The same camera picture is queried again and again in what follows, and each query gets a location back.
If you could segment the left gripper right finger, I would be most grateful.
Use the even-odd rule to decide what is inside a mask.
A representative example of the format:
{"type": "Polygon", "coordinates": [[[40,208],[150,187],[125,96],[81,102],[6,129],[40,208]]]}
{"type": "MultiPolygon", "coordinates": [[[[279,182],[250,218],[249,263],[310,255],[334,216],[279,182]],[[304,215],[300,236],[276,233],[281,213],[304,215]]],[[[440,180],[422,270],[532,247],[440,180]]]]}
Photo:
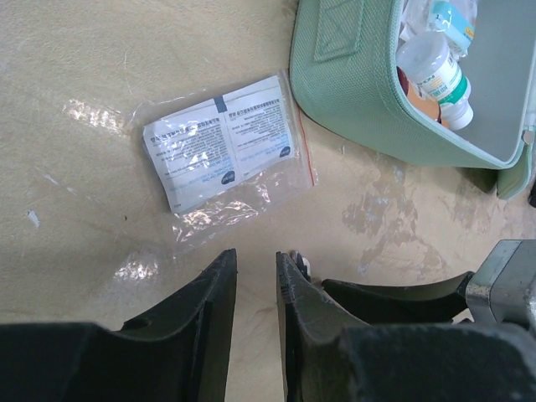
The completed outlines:
{"type": "Polygon", "coordinates": [[[370,325],[276,256],[287,401],[532,401],[535,341],[515,324],[370,325]]]}

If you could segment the teal cotton swab bag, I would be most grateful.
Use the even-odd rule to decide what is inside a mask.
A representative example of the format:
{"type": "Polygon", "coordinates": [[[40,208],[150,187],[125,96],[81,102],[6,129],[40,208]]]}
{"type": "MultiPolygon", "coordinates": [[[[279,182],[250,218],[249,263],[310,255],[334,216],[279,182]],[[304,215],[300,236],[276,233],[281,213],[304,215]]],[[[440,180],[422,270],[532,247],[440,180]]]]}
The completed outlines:
{"type": "Polygon", "coordinates": [[[467,56],[477,19],[478,1],[432,1],[427,18],[430,31],[442,33],[451,52],[459,59],[467,56]]]}

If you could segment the small clear plaster bag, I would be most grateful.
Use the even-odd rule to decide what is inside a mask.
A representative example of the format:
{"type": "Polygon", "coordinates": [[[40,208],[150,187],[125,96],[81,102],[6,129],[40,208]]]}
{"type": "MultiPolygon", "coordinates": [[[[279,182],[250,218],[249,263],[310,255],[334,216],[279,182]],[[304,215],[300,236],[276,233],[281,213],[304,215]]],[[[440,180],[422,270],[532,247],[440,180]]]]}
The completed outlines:
{"type": "Polygon", "coordinates": [[[145,101],[124,130],[176,255],[317,184],[288,70],[145,101]]]}

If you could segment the clear bottle green label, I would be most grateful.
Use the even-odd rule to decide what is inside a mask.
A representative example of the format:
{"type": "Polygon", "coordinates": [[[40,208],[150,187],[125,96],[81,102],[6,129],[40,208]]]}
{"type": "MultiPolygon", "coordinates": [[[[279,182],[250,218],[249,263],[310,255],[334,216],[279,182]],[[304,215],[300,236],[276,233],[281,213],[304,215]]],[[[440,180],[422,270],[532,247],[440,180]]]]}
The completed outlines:
{"type": "Polygon", "coordinates": [[[472,86],[443,33],[417,34],[399,47],[395,59],[408,80],[438,103],[441,119],[451,130],[461,130],[472,122],[472,86]]]}

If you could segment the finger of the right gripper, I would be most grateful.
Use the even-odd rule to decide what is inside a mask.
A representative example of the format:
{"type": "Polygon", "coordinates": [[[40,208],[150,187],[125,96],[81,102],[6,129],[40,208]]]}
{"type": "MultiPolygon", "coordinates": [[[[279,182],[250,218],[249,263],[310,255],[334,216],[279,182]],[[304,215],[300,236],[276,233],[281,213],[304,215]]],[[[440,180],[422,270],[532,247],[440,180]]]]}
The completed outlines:
{"type": "Polygon", "coordinates": [[[342,308],[370,325],[452,323],[467,309],[472,271],[416,286],[371,286],[326,279],[323,290],[342,308]]]}

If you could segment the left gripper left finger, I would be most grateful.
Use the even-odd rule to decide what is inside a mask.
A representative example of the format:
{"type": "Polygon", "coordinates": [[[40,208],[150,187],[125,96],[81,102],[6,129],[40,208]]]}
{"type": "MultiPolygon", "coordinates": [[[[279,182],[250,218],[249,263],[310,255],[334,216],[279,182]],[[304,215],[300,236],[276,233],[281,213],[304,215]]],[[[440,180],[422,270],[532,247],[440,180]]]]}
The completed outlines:
{"type": "Polygon", "coordinates": [[[235,313],[237,255],[111,331],[93,322],[1,328],[4,401],[222,401],[235,313]]]}

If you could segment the black handled scissors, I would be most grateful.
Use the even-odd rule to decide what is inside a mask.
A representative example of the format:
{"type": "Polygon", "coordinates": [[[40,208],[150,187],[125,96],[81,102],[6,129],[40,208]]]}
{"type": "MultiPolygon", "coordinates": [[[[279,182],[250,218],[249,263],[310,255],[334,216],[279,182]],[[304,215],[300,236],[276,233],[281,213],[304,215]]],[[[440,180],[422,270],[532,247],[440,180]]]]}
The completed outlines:
{"type": "Polygon", "coordinates": [[[290,257],[302,275],[310,281],[312,279],[311,265],[308,259],[298,250],[292,250],[290,257]]]}

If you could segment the mint green medicine case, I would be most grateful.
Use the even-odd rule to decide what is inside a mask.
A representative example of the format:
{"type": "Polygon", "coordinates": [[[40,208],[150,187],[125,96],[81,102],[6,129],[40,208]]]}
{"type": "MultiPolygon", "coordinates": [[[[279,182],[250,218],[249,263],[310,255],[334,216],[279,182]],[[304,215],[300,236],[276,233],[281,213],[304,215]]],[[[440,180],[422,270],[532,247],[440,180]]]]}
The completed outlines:
{"type": "Polygon", "coordinates": [[[535,140],[524,118],[535,80],[535,4],[481,1],[463,72],[472,122],[460,131],[416,110],[395,52],[400,1],[301,1],[291,46],[291,89],[319,125],[357,144],[422,166],[497,172],[497,196],[529,184],[535,140]]]}

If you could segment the brown medicine bottle orange cap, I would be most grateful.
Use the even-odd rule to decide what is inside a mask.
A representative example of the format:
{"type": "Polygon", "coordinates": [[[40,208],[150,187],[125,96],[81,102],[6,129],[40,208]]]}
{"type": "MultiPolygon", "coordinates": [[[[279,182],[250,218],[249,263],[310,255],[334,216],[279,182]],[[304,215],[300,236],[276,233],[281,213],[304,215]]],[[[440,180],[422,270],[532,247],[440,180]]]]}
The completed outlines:
{"type": "Polygon", "coordinates": [[[448,128],[448,123],[442,120],[439,103],[427,95],[417,85],[411,83],[400,67],[397,67],[399,83],[410,104],[417,110],[427,115],[431,120],[440,123],[448,128]]]}

